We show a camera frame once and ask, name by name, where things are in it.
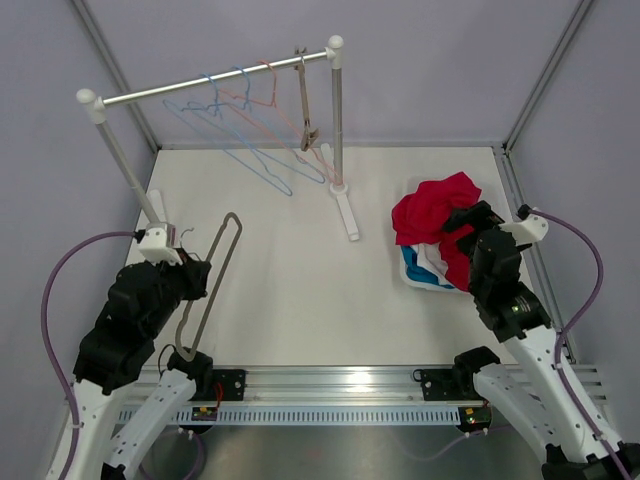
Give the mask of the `white t shirt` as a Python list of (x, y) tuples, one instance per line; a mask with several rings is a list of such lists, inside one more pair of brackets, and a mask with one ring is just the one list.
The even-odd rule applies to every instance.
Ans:
[(412, 247), (416, 253), (416, 265), (434, 275), (444, 277), (448, 270), (447, 263), (442, 259), (438, 244), (418, 244)]

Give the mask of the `blue t shirt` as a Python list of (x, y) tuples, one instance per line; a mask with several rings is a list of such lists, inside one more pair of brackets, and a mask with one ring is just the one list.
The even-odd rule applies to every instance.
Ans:
[(431, 291), (454, 292), (456, 287), (446, 278), (420, 268), (416, 265), (416, 253), (411, 246), (401, 246), (401, 276), (409, 286)]

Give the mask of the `light blue hanger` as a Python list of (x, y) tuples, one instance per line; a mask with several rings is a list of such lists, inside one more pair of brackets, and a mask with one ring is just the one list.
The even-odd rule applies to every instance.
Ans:
[[(240, 75), (240, 77), (241, 77), (241, 78), (244, 80), (244, 82), (245, 82), (245, 85), (244, 85), (244, 91), (243, 91), (242, 93), (240, 93), (240, 94), (244, 94), (244, 93), (245, 93), (245, 90), (246, 90), (246, 80), (245, 80), (245, 78), (244, 78), (244, 77), (243, 77), (243, 76), (242, 76), (242, 75), (241, 75), (241, 74), (236, 70), (236, 67), (234, 68), (234, 71), (235, 71), (236, 73), (238, 73), (238, 74)], [(228, 102), (228, 99), (225, 99), (225, 98), (224, 98), (224, 96), (222, 95), (222, 93), (220, 93), (220, 99), (221, 99), (221, 101), (222, 101), (222, 102), (225, 102), (225, 103), (227, 103), (227, 102)], [(266, 118), (264, 115), (262, 115), (262, 114), (260, 113), (260, 110), (261, 110), (262, 108), (264, 108), (264, 107), (259, 107), (259, 106), (254, 105), (254, 106), (253, 106), (253, 108), (252, 108), (253, 113), (254, 113), (254, 114), (257, 114), (257, 115), (260, 115), (260, 116), (262, 116), (262, 117), (264, 117), (264, 118)], [(267, 108), (264, 108), (264, 109), (265, 109), (268, 113), (276, 113), (276, 112), (274, 112), (274, 111), (270, 111), (270, 110), (269, 110), (269, 109), (267, 109)], [(282, 148), (278, 143), (276, 143), (274, 140), (272, 140), (269, 136), (267, 136), (265, 133), (263, 133), (261, 130), (259, 130), (258, 128), (255, 128), (253, 125), (251, 125), (250, 123), (246, 122), (243, 118), (241, 118), (241, 117), (240, 117), (239, 115), (237, 115), (234, 111), (232, 111), (228, 106), (223, 107), (223, 108), (222, 108), (222, 111), (223, 111), (224, 119), (225, 119), (228, 123), (230, 123), (233, 127), (235, 127), (237, 130), (239, 130), (239, 131), (240, 131), (240, 132), (241, 132), (241, 133), (242, 133), (242, 134), (243, 134), (243, 135), (244, 135), (244, 136), (245, 136), (249, 141), (250, 141), (250, 139), (246, 136), (246, 132), (244, 131), (244, 129), (245, 129), (245, 128), (247, 128), (247, 127), (251, 127), (251, 128), (253, 128), (253, 129), (257, 130), (258, 132), (260, 132), (261, 134), (263, 134), (263, 136), (265, 136), (267, 139), (269, 139), (269, 140), (273, 141), (273, 142), (276, 144), (276, 146), (277, 146), (278, 148), (281, 148), (281, 149), (285, 150), (285, 149), (284, 149), (284, 148)], [(293, 148), (297, 151), (297, 153), (298, 153), (298, 154), (300, 154), (300, 151), (298, 150), (298, 148), (299, 148), (299, 146), (300, 146), (300, 145), (299, 145), (298, 147), (292, 146), (288, 141), (286, 141), (286, 139), (285, 139), (285, 138), (280, 134), (280, 132), (278, 132), (278, 131), (277, 131), (277, 129), (275, 129), (275, 128), (271, 125), (271, 123), (270, 123), (270, 122), (269, 122), (269, 124), (270, 124), (270, 127), (275, 131), (275, 133), (276, 133), (278, 136), (280, 136), (280, 137), (285, 141), (285, 144), (286, 144), (287, 146), (289, 146), (289, 147), (293, 147)], [(257, 146), (257, 144), (255, 144), (255, 143), (253, 143), (253, 142), (251, 142), (251, 143), (252, 143), (254, 146), (256, 146), (257, 148), (259, 148), (260, 150), (263, 150), (264, 152), (266, 152), (267, 154), (269, 154), (265, 149), (258, 147), (258, 146)], [(309, 179), (309, 180), (311, 180), (311, 181), (313, 181), (313, 182), (315, 182), (315, 183), (317, 183), (317, 184), (325, 184), (325, 183), (327, 183), (326, 181), (322, 181), (321, 177), (318, 175), (318, 173), (317, 173), (316, 171), (314, 171), (312, 168), (309, 168), (309, 167), (308, 167), (308, 166), (306, 166), (306, 165), (302, 165), (301, 163), (299, 163), (299, 162), (295, 159), (295, 157), (294, 157), (294, 156), (293, 156), (289, 151), (287, 151), (287, 150), (285, 150), (285, 151), (286, 151), (286, 152), (288, 152), (288, 153), (292, 156), (292, 160), (291, 160), (291, 161), (284, 161), (284, 160), (282, 160), (282, 159), (280, 159), (280, 158), (278, 158), (278, 157), (276, 157), (276, 156), (274, 156), (274, 155), (272, 155), (272, 154), (270, 154), (270, 155), (272, 155), (273, 157), (275, 157), (275, 158), (279, 159), (279, 160), (283, 163), (283, 165), (280, 165), (281, 167), (286, 168), (286, 169), (288, 169), (288, 170), (292, 171), (292, 172), (293, 172), (293, 173), (295, 173), (295, 174), (301, 175), (301, 176), (303, 176), (303, 177), (305, 177), (305, 178), (307, 178), (307, 179)]]
[(211, 104), (205, 105), (199, 102), (189, 101), (185, 105), (179, 105), (169, 99), (164, 99), (164, 108), (181, 123), (195, 132), (201, 139), (216, 143), (216, 134), (222, 134), (225, 139), (234, 140), (239, 143), (239, 147), (246, 149), (249, 155), (254, 158), (255, 164), (249, 160), (243, 160), (238, 154), (231, 152), (230, 148), (220, 144), (223, 152), (235, 162), (259, 177), (263, 182), (273, 187), (286, 197), (293, 196), (290, 185), (275, 171), (273, 171), (267, 160), (275, 161), (279, 165), (283, 163), (254, 146), (239, 130), (233, 127), (224, 119), (222, 108), (226, 106), (220, 99), (220, 89), (217, 82), (209, 74), (202, 77), (214, 88), (214, 100)]

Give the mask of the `pink wire hanger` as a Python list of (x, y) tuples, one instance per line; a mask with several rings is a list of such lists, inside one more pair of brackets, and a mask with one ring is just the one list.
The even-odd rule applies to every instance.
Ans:
[[(329, 183), (330, 187), (336, 190), (338, 193), (346, 191), (346, 184), (344, 183), (344, 173), (343, 173), (343, 133), (342, 133), (342, 70), (340, 67), (336, 68), (336, 65), (339, 64), (339, 61), (336, 58), (331, 58), (334, 54), (333, 51), (327, 50), (321, 57), (320, 60), (328, 60), (331, 63), (331, 73), (332, 73), (332, 102), (333, 102), (333, 142), (334, 149), (328, 148), (327, 145), (323, 145), (323, 151), (327, 148), (330, 153), (333, 154), (333, 158), (330, 161), (328, 160), (328, 156), (324, 153), (320, 154), (316, 148), (313, 146), (306, 152), (303, 152), (299, 146), (298, 150), (300, 154), (293, 147), (289, 147), (285, 144), (285, 141), (278, 136), (275, 131), (270, 127), (269, 122), (266, 118), (254, 114), (253, 106), (259, 106), (269, 109), (270, 111), (274, 111), (277, 113), (280, 120), (289, 127), (289, 129), (295, 135), (295, 138), (300, 141), (303, 133), (303, 117), (302, 126), (298, 128), (284, 113), (283, 110), (280, 109), (278, 105), (278, 76), (277, 71), (279, 69), (292, 68), (294, 69), (300, 63), (300, 57), (296, 54), (289, 58), (287, 62), (268, 62), (266, 60), (259, 60), (255, 66), (252, 66), (249, 69), (243, 69), (240, 67), (236, 67), (236, 70), (245, 78), (246, 80), (246, 90), (244, 94), (236, 93), (231, 90), (220, 89), (220, 93), (224, 96), (225, 99), (228, 99), (226, 106), (228, 106), (232, 111), (234, 111), (237, 115), (243, 118), (246, 122), (253, 125), (255, 128), (258, 128), (267, 136), (269, 136), (272, 140), (278, 143), (282, 148), (289, 151), (295, 159), (301, 163), (302, 165), (306, 165), (309, 168), (312, 168), (314, 171), (318, 173), (321, 177), (322, 181), (326, 181)], [(307, 54), (304, 56), (305, 67), (306, 64), (315, 61), (316, 58), (311, 58), (311, 54)], [(272, 89), (271, 89), (271, 97), (268, 101), (258, 100), (257, 98), (253, 98), (251, 96), (251, 82), (250, 75), (254, 73), (260, 72), (269, 72), (272, 78)]]

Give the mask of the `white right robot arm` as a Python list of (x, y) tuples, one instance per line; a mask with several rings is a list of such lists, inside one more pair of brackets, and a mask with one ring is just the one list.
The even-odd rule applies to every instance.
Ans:
[(521, 281), (522, 253), (555, 223), (593, 242), (579, 229), (522, 205), (507, 223), (485, 202), (456, 208), (446, 233), (464, 227), (457, 242), (470, 265), (469, 292), (483, 324), (518, 362), (532, 388), (515, 382), (486, 348), (458, 355), (452, 384), (464, 397), (478, 395), (505, 417), (537, 455), (546, 479), (636, 479), (639, 446), (622, 439), (589, 397), (563, 354), (569, 331), (588, 310), (583, 305), (561, 330), (538, 297)]

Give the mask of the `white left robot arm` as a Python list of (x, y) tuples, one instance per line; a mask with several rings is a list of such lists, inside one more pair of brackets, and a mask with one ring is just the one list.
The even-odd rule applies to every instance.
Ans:
[(170, 418), (214, 387), (201, 365), (167, 371), (119, 432), (113, 431), (154, 341), (181, 302), (205, 296), (210, 263), (179, 253), (180, 263), (122, 268), (94, 327), (80, 342), (66, 387), (71, 417), (46, 474), (49, 479), (132, 479)]

